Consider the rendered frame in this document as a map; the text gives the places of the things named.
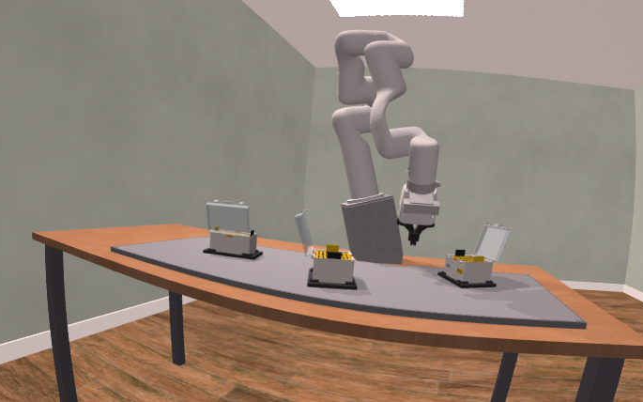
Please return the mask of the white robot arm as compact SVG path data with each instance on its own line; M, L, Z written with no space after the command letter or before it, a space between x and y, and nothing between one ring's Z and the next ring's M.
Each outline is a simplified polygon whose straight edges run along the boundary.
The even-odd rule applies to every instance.
M384 196L378 191L370 147L361 135L371 132L383 158L409 156L406 187L410 192L409 199L404 198L403 213L438 215L439 201L433 199L433 191L440 187L440 182L436 181L437 140L418 127L389 130L385 118L389 102L406 93L399 67L407 69L413 64L411 48L388 32L370 30L341 32L335 39L334 48L338 61L339 101L346 105L370 102L366 106L339 109L331 119L351 196L346 200L347 204ZM365 56L371 76L364 76L364 64L357 55Z

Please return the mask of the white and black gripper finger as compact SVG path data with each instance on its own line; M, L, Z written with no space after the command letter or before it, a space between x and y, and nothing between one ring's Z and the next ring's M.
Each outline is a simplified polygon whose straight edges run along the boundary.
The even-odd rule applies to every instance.
M418 224L418 225L417 225L417 227L416 227L416 229L415 229L415 236L414 236L414 242L413 242L413 245L415 245L415 246L416 246L416 242L417 242L417 241L419 241L419 237L420 237L420 233L421 233L421 231L423 231L423 230L424 230L424 229L426 229L427 227L428 227L428 228L430 228L430 227L434 227L434 226L435 226L435 224L432 224L432 225L421 225L421 224Z
M399 222L399 216L398 216L398 219L397 219L397 224L398 225L403 225L408 230L408 232L409 232L408 240L410 240L410 245L413 245L413 240L414 240L414 227L413 227L413 224L403 224L403 223Z

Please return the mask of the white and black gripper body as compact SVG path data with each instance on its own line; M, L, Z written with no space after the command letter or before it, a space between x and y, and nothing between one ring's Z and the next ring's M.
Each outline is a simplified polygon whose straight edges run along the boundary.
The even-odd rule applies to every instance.
M399 222L403 224L421 224L421 225L431 225L434 224L436 215L430 214L416 214L416 213L403 213L403 200L404 198L409 199L410 190L406 187L406 184L403 187L399 205ZM433 191L433 199L436 201L436 189Z

